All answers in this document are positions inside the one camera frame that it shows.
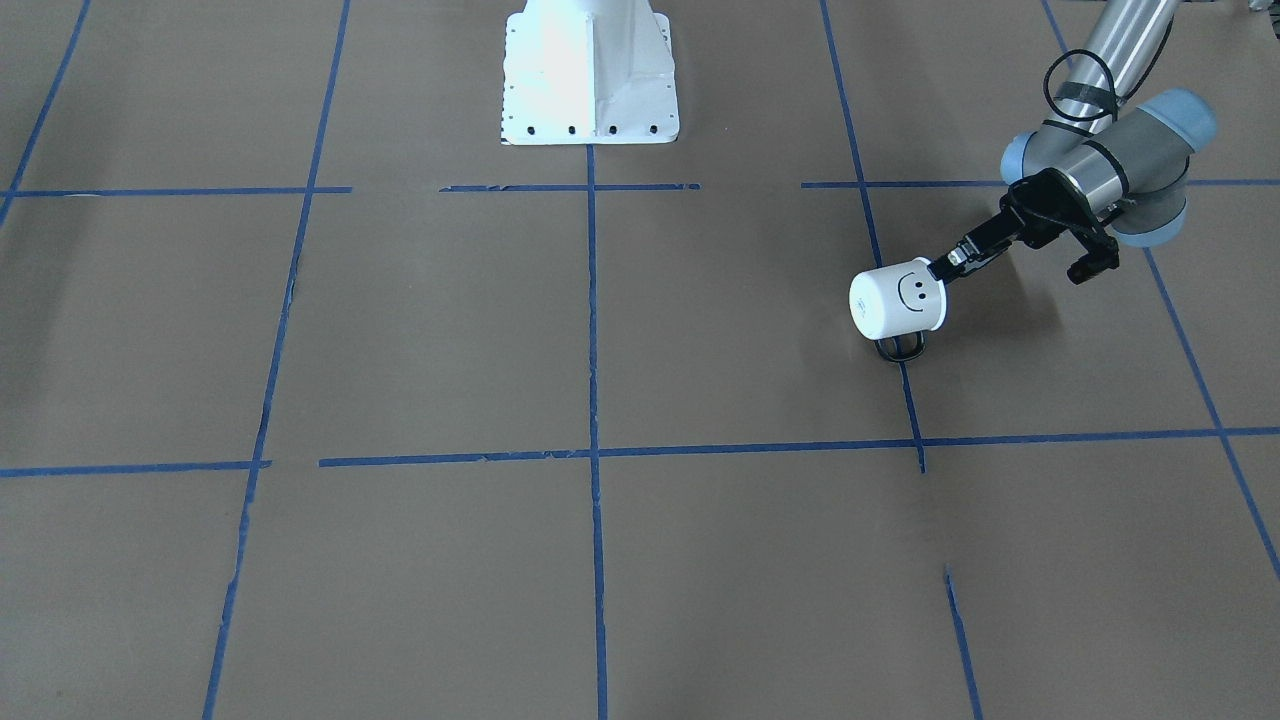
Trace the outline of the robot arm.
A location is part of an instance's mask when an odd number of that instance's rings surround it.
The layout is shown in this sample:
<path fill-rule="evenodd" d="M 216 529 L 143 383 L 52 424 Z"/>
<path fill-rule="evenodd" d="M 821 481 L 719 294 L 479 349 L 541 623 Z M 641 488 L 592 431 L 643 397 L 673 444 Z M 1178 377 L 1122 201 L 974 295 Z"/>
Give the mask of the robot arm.
<path fill-rule="evenodd" d="M 929 265 L 951 283 L 1015 243 L 1042 249 L 1071 234 L 1083 255 L 1068 268 L 1082 284 L 1117 268 L 1121 246 L 1174 238 L 1187 215 L 1190 159 L 1217 135 L 1211 106 L 1187 88 L 1133 99 L 1164 51 L 1175 1 L 1108 1 L 1085 44 L 1065 51 L 1061 85 L 1042 79 L 1048 111 L 1005 149 L 998 213 Z"/>

